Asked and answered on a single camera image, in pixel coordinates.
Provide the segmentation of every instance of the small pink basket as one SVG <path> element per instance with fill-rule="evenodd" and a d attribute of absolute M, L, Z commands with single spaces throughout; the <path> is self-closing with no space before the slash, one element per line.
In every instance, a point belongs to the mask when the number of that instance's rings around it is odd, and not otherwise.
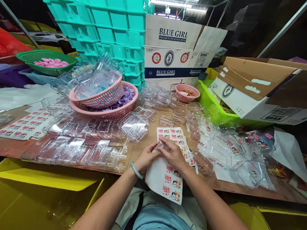
<path fill-rule="evenodd" d="M 180 93 L 180 91 L 189 90 L 194 93 L 195 96 L 186 96 Z M 182 102 L 191 102 L 200 96 L 200 92 L 193 86 L 187 84 L 178 84 L 176 85 L 176 96 Z"/>
<path fill-rule="evenodd" d="M 94 117 L 96 119 L 120 120 L 133 110 L 134 103 L 138 98 L 138 89 L 134 85 L 126 81 L 122 81 L 122 84 L 123 86 L 132 88 L 135 92 L 135 96 L 132 101 L 118 109 L 105 112 L 89 112 L 88 108 L 84 104 L 69 100 L 70 106 L 76 112 L 84 114 L 86 116 Z"/>
<path fill-rule="evenodd" d="M 75 88 L 73 88 L 68 95 L 70 101 L 80 103 L 94 109 L 104 109 L 114 105 L 124 95 L 122 75 L 120 75 L 119 79 L 112 86 L 91 97 L 79 99 L 75 95 L 74 90 Z"/>

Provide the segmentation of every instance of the plastic bag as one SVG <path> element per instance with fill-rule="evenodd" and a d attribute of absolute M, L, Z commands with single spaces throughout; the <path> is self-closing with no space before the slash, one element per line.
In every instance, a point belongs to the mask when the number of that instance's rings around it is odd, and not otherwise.
<path fill-rule="evenodd" d="M 9 32 L 0 28 L 0 58 L 16 55 L 20 52 L 31 51 L 32 49 L 18 41 Z"/>

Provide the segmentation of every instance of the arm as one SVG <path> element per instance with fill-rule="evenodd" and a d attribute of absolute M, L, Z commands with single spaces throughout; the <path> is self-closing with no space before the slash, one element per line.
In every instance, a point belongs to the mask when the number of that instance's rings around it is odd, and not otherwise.
<path fill-rule="evenodd" d="M 178 145 L 172 140 L 161 138 L 170 152 L 158 149 L 179 170 L 190 187 L 202 213 L 213 230 L 248 230 L 232 209 L 186 164 Z"/>
<path fill-rule="evenodd" d="M 144 174 L 148 166 L 159 155 L 159 152 L 151 153 L 158 143 L 155 142 L 147 146 L 134 162 L 134 166 L 140 174 Z M 137 180 L 138 177 L 129 167 L 71 229 L 111 229 Z"/>

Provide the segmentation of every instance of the human hand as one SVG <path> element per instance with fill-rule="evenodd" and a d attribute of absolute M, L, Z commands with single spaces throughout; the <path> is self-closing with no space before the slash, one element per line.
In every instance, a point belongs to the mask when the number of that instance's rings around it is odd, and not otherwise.
<path fill-rule="evenodd" d="M 189 165 L 185 162 L 185 158 L 180 150 L 180 147 L 168 138 L 159 138 L 165 145 L 167 145 L 170 151 L 158 148 L 158 151 L 168 159 L 169 163 L 180 173 L 186 169 Z"/>
<path fill-rule="evenodd" d="M 159 151 L 153 151 L 153 149 L 159 144 L 160 142 L 152 143 L 144 148 L 141 154 L 133 163 L 136 170 L 141 174 L 145 174 L 146 169 L 153 163 L 155 158 L 160 155 Z"/>

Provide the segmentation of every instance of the forearm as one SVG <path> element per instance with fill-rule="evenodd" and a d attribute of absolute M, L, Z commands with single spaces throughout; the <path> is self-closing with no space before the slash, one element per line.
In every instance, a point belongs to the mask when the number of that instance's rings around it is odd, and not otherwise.
<path fill-rule="evenodd" d="M 74 224 L 72 230 L 108 230 L 114 225 L 138 177 L 132 168 L 109 188 Z"/>
<path fill-rule="evenodd" d="M 232 209 L 199 177 L 192 167 L 182 176 L 213 230 L 248 230 Z"/>

